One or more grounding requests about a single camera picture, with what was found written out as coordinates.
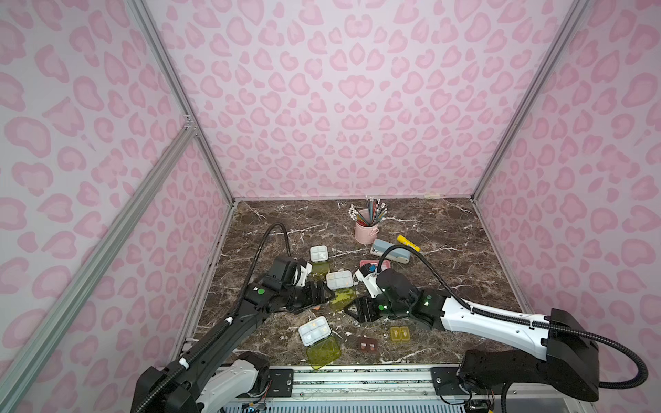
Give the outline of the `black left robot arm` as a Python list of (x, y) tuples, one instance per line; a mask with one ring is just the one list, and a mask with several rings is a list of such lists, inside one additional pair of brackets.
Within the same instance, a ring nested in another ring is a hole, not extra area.
[(133, 412), (218, 412), (238, 396), (263, 397), (270, 383), (267, 357), (245, 352), (220, 366), (270, 315), (302, 313), (334, 299), (321, 280), (307, 280), (309, 264), (279, 256), (269, 271), (248, 284), (224, 321), (175, 361), (138, 378)]

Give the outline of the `small yellow pillbox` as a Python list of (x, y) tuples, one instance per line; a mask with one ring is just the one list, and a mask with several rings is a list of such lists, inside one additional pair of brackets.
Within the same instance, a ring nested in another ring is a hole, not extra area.
[(392, 342), (410, 342), (411, 332), (408, 326), (391, 327), (389, 337)]

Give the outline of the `small dark red pillbox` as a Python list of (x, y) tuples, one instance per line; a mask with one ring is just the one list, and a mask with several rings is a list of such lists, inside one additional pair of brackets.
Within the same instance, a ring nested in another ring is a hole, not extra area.
[(379, 352), (378, 341), (371, 337), (360, 337), (358, 339), (358, 349), (367, 354), (375, 354)]

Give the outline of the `pink red rectangular pillbox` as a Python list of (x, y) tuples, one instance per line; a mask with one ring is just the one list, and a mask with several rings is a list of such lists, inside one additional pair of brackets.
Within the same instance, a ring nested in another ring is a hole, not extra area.
[(377, 270), (377, 264), (378, 264), (377, 260), (361, 260), (360, 261), (360, 266), (363, 267), (363, 266), (367, 265), (368, 270), (370, 272), (375, 272)]

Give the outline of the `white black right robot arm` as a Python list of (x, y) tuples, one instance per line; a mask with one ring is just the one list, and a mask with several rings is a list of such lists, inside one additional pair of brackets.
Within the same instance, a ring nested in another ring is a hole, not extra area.
[(462, 305), (447, 289), (415, 287), (389, 268), (359, 275), (368, 294), (344, 308), (359, 323), (409, 318), (428, 330), (461, 332), (500, 342), (509, 350), (472, 349), (464, 355), (458, 379), (470, 385), (535, 383), (582, 401), (599, 398), (597, 342), (566, 311), (548, 316), (513, 313), (471, 302)]

